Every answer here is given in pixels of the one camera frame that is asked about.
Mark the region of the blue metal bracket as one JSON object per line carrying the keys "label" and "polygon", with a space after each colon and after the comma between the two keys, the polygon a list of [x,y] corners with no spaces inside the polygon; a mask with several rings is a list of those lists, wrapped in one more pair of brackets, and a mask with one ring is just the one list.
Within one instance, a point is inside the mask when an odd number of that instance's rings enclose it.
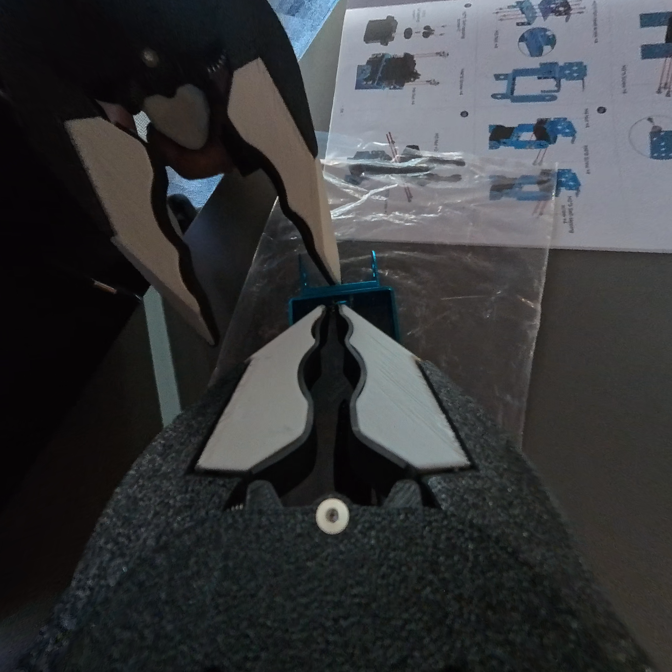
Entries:
{"label": "blue metal bracket", "polygon": [[334,286],[311,286],[302,257],[298,257],[300,293],[288,302],[290,326],[310,313],[315,307],[333,307],[346,304],[389,337],[401,342],[399,317],[393,288],[380,283],[376,252],[372,251],[372,278],[367,281],[343,283]]}

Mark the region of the white assembly instruction booklet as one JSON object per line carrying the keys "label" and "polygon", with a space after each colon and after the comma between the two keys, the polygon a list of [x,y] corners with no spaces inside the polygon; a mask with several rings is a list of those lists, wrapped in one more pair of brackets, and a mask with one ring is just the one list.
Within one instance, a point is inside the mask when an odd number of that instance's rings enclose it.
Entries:
{"label": "white assembly instruction booklet", "polygon": [[327,147],[371,218],[483,180],[555,247],[671,251],[671,2],[349,1]]}

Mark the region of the clear plastic bag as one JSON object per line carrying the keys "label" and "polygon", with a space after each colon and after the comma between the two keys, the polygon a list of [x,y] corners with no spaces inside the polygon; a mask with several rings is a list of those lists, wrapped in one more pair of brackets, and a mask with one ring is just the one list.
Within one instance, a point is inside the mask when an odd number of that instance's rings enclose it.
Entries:
{"label": "clear plastic bag", "polygon": [[394,290],[400,340],[437,365],[505,431],[521,440],[548,251],[554,169],[485,156],[462,167],[430,162],[459,181],[379,175],[354,185],[353,163],[324,167],[344,283]]}

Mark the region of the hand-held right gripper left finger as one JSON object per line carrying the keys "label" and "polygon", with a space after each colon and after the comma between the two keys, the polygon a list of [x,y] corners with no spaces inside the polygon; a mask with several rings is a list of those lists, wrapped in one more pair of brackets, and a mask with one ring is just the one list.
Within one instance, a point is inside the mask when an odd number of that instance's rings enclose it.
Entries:
{"label": "hand-held right gripper left finger", "polygon": [[249,357],[196,463],[203,473],[258,473],[302,445],[313,428],[327,309],[315,307]]}

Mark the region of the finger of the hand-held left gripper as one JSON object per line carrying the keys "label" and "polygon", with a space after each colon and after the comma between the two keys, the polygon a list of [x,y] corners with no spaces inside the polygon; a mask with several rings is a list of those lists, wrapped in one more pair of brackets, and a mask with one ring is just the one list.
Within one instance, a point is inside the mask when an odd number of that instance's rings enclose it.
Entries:
{"label": "finger of the hand-held left gripper", "polygon": [[261,58],[234,71],[229,121],[243,144],[260,155],[281,210],[300,232],[315,266],[328,283],[340,284],[340,256],[321,162]]}
{"label": "finger of the hand-held left gripper", "polygon": [[189,247],[167,205],[164,165],[137,135],[102,117],[65,122],[124,256],[210,345],[219,334]]}

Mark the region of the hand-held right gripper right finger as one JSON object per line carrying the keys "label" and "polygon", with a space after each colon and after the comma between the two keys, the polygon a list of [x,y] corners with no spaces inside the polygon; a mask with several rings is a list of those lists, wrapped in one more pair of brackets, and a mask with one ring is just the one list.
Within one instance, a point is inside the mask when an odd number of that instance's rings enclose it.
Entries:
{"label": "hand-held right gripper right finger", "polygon": [[419,358],[347,305],[344,346],[359,373],[350,399],[359,441],[415,471],[468,468],[470,461],[419,366]]}

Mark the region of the person's left hand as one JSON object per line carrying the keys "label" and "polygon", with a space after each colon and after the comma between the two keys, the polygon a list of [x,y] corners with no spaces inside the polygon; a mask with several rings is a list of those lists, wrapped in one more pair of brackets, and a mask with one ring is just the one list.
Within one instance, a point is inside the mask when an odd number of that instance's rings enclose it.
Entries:
{"label": "person's left hand", "polygon": [[151,144],[168,167],[188,180],[230,173],[235,168],[226,148],[219,141],[210,141],[201,149],[192,150],[162,134],[155,134]]}

